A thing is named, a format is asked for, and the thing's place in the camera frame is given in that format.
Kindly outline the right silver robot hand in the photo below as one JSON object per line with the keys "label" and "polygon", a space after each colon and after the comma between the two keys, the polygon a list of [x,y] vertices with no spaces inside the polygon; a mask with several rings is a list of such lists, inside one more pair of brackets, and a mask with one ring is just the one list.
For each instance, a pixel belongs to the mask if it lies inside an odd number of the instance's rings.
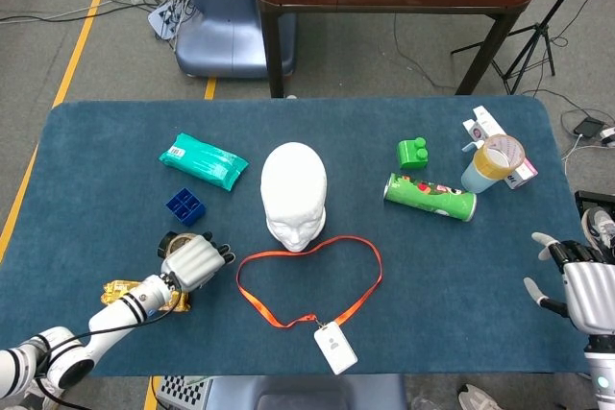
{"label": "right silver robot hand", "polygon": [[543,232],[532,240],[542,246],[540,260],[552,260],[561,275],[564,301],[544,294],[530,278],[524,285],[533,301],[588,335],[615,336],[615,259],[573,240],[558,241]]}

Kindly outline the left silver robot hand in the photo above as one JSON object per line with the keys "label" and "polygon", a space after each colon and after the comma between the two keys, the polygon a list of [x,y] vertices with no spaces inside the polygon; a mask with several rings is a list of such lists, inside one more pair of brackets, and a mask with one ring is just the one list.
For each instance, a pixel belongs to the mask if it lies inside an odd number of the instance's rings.
{"label": "left silver robot hand", "polygon": [[202,287],[222,267],[231,264],[235,255],[229,244],[216,244],[206,231],[162,259],[160,271],[175,275],[177,289],[189,293]]}

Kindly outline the round brown jar black lid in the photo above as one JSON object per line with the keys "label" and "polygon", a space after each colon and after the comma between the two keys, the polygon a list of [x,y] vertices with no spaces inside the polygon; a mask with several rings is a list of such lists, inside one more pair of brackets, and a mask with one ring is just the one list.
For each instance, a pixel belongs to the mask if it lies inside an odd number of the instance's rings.
{"label": "round brown jar black lid", "polygon": [[161,239],[157,248],[159,258],[165,259],[170,254],[178,250],[180,247],[191,241],[195,237],[194,233],[185,232],[177,233],[174,231],[167,232]]}

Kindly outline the gold yellow biscuit packet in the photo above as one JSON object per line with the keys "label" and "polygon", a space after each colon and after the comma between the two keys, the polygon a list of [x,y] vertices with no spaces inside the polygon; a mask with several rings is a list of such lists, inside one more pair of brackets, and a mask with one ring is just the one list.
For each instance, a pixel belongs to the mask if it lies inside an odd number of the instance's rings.
{"label": "gold yellow biscuit packet", "polygon": [[[100,297],[100,301],[102,304],[109,305],[138,285],[139,282],[134,280],[112,280],[103,285],[103,293]],[[171,300],[164,306],[161,306],[159,311],[169,311],[171,308],[173,308],[175,312],[188,312],[191,309],[189,295],[187,293],[173,291]]]}

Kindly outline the white foam mannequin head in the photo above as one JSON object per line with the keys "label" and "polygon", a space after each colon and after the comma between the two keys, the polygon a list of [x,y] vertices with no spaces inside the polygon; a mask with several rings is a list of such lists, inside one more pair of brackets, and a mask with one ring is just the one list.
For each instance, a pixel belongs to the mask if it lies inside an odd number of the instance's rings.
{"label": "white foam mannequin head", "polygon": [[265,223],[288,251],[303,251],[322,231],[327,189],[324,163],[308,145],[287,142],[268,155],[260,176]]}

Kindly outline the blue plastic grid box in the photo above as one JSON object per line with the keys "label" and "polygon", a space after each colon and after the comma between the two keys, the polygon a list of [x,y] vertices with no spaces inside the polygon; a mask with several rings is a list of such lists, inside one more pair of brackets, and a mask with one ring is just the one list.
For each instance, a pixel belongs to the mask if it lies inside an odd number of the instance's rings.
{"label": "blue plastic grid box", "polygon": [[206,205],[189,189],[183,188],[166,204],[166,208],[184,226],[190,227],[206,214]]}

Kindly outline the grey black sneaker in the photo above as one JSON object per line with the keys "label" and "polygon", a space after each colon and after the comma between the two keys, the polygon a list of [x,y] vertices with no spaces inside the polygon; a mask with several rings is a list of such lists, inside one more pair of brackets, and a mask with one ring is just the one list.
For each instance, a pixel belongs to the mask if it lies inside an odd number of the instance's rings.
{"label": "grey black sneaker", "polygon": [[581,217],[583,233],[590,245],[615,264],[615,221],[600,206],[587,209]]}

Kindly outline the black crate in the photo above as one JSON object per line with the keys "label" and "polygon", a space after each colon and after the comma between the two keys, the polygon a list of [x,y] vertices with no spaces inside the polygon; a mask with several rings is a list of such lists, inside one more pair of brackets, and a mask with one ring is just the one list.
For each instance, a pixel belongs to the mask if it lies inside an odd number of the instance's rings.
{"label": "black crate", "polygon": [[594,206],[600,206],[609,212],[615,211],[615,195],[613,194],[578,190],[574,197],[579,214]]}

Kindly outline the teal wet wipes pack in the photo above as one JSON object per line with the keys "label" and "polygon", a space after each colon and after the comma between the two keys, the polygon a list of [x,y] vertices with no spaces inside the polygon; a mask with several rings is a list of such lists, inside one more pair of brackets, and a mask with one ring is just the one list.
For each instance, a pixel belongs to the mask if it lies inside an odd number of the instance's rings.
{"label": "teal wet wipes pack", "polygon": [[226,191],[233,189],[249,166],[244,158],[187,133],[179,133],[174,143],[159,156],[159,161]]}

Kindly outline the black white checkerboard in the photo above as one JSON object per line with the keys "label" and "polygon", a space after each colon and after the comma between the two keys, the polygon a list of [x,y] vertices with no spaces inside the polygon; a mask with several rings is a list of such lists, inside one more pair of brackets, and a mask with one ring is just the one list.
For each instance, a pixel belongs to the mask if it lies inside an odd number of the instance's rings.
{"label": "black white checkerboard", "polygon": [[210,377],[165,375],[155,396],[169,410],[205,410],[210,387]]}

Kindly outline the black phone on charger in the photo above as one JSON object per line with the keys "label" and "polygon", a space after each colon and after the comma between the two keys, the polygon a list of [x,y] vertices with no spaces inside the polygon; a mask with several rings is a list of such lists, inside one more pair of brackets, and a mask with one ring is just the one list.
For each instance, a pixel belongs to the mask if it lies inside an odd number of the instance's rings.
{"label": "black phone on charger", "polygon": [[604,127],[604,122],[593,117],[585,117],[573,129],[573,134],[585,138],[596,136]]}

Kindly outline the grey blue robot torso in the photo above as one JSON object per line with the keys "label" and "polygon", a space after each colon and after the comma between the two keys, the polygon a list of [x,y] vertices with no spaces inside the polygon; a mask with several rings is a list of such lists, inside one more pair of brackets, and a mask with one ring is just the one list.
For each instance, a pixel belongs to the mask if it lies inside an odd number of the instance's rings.
{"label": "grey blue robot torso", "polygon": [[204,410],[408,410],[401,374],[216,377]]}

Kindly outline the brown packing tape roll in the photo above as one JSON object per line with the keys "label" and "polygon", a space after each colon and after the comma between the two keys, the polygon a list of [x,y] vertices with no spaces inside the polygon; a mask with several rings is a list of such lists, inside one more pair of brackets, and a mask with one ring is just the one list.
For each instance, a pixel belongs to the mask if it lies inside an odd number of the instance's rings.
{"label": "brown packing tape roll", "polygon": [[476,150],[473,163],[479,173],[491,180],[502,180],[524,163],[523,145],[507,134],[486,138]]}

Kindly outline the green chips can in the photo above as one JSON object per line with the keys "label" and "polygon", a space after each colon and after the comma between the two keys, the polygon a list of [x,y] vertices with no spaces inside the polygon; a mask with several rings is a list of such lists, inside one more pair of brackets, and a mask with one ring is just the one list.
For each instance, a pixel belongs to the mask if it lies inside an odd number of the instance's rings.
{"label": "green chips can", "polygon": [[398,205],[418,208],[427,212],[469,222],[477,208],[477,195],[439,183],[422,181],[411,176],[392,173],[383,198]]}

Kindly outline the blue grey machine base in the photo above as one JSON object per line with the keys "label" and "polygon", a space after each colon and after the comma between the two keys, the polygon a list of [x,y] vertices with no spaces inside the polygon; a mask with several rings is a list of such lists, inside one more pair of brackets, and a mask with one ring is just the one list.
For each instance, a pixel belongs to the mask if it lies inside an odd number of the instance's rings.
{"label": "blue grey machine base", "polygon": [[264,79],[266,57],[257,0],[192,0],[179,29],[176,59],[197,77]]}

